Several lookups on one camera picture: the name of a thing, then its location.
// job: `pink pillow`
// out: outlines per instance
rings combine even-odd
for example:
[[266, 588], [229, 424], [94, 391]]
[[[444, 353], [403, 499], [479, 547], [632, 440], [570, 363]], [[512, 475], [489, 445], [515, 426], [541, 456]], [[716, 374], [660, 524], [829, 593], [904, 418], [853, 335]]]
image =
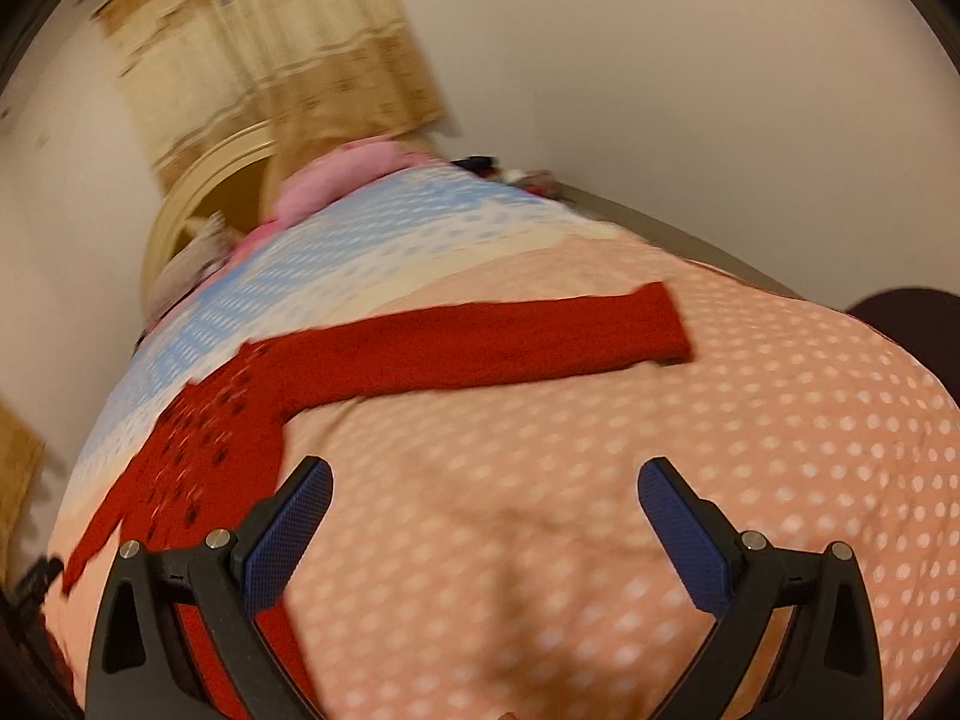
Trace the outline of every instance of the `pink pillow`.
[[431, 161], [427, 154], [401, 151], [387, 135], [345, 143], [280, 184], [274, 217], [288, 229], [371, 181]]

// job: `gray pillow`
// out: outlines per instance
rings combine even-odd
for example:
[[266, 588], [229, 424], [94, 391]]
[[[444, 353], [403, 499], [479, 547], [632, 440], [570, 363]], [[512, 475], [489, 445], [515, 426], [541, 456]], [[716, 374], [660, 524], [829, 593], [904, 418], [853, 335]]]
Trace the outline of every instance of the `gray pillow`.
[[233, 243], [224, 215], [217, 211], [200, 228], [193, 241], [160, 271], [147, 295], [147, 327], [159, 322], [203, 279], [222, 266]]

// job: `blue gripper pad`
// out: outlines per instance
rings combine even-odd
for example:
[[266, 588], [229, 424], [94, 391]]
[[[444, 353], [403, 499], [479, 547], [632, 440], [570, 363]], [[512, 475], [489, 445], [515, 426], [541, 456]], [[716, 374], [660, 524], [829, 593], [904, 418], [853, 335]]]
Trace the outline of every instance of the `blue gripper pad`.
[[244, 607], [250, 615], [280, 600], [287, 581], [330, 508], [333, 472], [326, 461], [316, 460], [316, 465], [287, 498], [244, 563], [241, 589]]
[[637, 494], [693, 605], [722, 616], [733, 600], [730, 566], [695, 511], [712, 504], [697, 498], [666, 458], [640, 466]]

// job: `bedsheet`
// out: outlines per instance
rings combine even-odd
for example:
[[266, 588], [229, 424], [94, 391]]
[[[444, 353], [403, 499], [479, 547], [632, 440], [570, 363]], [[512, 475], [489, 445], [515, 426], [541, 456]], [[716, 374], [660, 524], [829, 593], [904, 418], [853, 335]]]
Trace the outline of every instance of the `bedsheet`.
[[[635, 499], [666, 455], [736, 527], [856, 549], [887, 717], [957, 644], [957, 408], [855, 319], [683, 261], [613, 225], [450, 167], [389, 176], [277, 237], [141, 346], [107, 401], [51, 538], [68, 555], [188, 378], [241, 341], [467, 300], [627, 292], [665, 280], [696, 348], [678, 367], [355, 399], [288, 423], [285, 476], [319, 454], [333, 507], [285, 596], [340, 720], [634, 718], [710, 620]], [[48, 627], [83, 699], [112, 544]], [[778, 617], [731, 716], [760, 689]]]

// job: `brown curtain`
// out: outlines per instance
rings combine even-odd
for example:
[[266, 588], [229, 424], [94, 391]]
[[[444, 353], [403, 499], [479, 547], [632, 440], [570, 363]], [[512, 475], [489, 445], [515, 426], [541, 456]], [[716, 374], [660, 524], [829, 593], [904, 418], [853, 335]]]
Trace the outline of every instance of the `brown curtain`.
[[43, 442], [0, 401], [0, 584], [7, 580], [13, 526], [42, 454]]
[[397, 0], [111, 0], [97, 18], [168, 190], [208, 148], [294, 109], [348, 139], [445, 114]]

